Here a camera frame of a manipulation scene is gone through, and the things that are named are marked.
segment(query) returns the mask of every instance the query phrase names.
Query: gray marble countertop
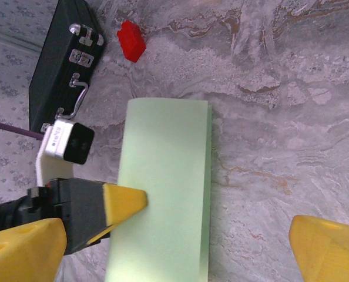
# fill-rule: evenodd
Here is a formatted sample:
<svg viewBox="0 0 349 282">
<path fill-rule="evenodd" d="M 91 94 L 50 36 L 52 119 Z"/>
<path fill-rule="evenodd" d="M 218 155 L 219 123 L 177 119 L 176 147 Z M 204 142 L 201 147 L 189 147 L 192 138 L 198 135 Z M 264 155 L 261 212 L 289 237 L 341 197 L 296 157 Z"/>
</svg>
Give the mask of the gray marble countertop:
<svg viewBox="0 0 349 282">
<path fill-rule="evenodd" d="M 105 0 L 97 14 L 108 45 L 76 117 L 96 132 L 76 175 L 116 181 L 129 99 L 208 100 L 209 280 L 302 281 L 288 240 L 293 216 L 349 224 L 349 1 Z M 116 36 L 126 19 L 147 42 L 137 63 L 123 57 Z M 26 101 L 3 81 L 1 95 L 9 99 L 0 107 L 26 119 Z M 24 177 L 38 144 L 12 142 L 17 156 L 0 149 L 0 186 L 5 179 L 15 188 L 0 199 L 19 194 L 19 181 L 33 185 Z M 24 173 L 8 172 L 19 158 Z M 65 257 L 57 280 L 102 281 L 107 256 L 104 241 Z"/>
</svg>

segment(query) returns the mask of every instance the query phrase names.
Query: green sheet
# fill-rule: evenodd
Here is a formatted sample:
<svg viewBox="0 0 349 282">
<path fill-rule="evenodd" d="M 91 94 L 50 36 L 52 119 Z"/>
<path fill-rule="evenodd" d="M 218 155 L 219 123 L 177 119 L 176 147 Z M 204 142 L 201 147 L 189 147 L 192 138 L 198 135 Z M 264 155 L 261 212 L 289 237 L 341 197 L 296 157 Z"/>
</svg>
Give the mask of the green sheet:
<svg viewBox="0 0 349 282">
<path fill-rule="evenodd" d="M 149 205 L 110 234 L 108 282 L 207 281 L 211 107 L 206 101 L 131 100 L 118 185 Z"/>
</svg>

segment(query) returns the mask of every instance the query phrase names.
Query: red lego brick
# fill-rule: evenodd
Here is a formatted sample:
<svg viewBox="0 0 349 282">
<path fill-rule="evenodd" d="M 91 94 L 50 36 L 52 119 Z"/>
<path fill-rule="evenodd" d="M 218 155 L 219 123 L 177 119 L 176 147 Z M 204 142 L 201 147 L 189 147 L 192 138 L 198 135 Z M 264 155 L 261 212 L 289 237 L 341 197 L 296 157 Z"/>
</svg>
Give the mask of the red lego brick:
<svg viewBox="0 0 349 282">
<path fill-rule="evenodd" d="M 117 36 L 125 58 L 136 63 L 146 49 L 139 27 L 135 23 L 124 21 Z"/>
</svg>

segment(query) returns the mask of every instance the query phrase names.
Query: white bracket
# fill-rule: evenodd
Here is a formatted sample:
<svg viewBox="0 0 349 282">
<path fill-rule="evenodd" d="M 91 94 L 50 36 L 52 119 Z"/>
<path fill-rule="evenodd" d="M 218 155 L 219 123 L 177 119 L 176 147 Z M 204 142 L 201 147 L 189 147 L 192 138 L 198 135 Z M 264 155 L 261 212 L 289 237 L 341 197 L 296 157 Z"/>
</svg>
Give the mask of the white bracket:
<svg viewBox="0 0 349 282">
<path fill-rule="evenodd" d="M 43 141 L 41 142 L 39 153 L 36 157 L 36 185 L 44 187 L 54 178 L 73 178 L 73 163 L 57 159 L 45 154 L 45 148 L 52 133 L 53 126 L 48 126 L 45 130 Z"/>
</svg>

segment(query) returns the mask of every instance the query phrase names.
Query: metal clip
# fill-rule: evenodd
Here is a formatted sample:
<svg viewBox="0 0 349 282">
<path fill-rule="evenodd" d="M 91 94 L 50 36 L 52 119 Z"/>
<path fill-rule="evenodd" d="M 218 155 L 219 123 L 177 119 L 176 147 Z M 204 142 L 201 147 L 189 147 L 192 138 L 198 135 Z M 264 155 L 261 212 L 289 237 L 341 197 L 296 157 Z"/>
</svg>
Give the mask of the metal clip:
<svg viewBox="0 0 349 282">
<path fill-rule="evenodd" d="M 80 78 L 80 74 L 75 72 L 73 76 L 71 77 L 71 80 L 69 82 L 69 86 L 72 88 L 75 88 L 77 86 L 83 86 L 84 89 L 82 92 L 79 94 L 78 99 L 75 102 L 74 110 L 70 115 L 63 115 L 65 109 L 64 108 L 59 108 L 57 110 L 57 114 L 55 116 L 55 119 L 72 119 L 75 117 L 76 113 L 78 112 L 80 105 L 83 102 L 83 99 L 85 98 L 87 91 L 88 91 L 88 84 L 86 82 L 81 82 L 78 79 Z"/>
<path fill-rule="evenodd" d="M 87 29 L 87 34 L 86 34 L 86 36 L 82 36 L 79 38 L 79 43 L 90 47 L 92 45 L 92 42 L 93 42 L 91 40 L 91 34 L 92 34 L 93 30 L 92 30 L 92 28 L 90 28 L 89 26 L 86 26 L 86 25 L 82 25 L 82 27 Z"/>
<path fill-rule="evenodd" d="M 50 126 L 51 126 L 50 123 L 43 123 L 43 125 L 41 126 L 40 131 L 41 131 L 42 133 L 45 133 L 46 130 L 47 130 L 47 128 L 50 127 Z"/>
<path fill-rule="evenodd" d="M 99 45 L 99 46 L 103 46 L 103 44 L 104 44 L 104 37 L 101 34 L 99 34 L 99 39 L 98 39 L 98 42 L 96 44 Z"/>
</svg>

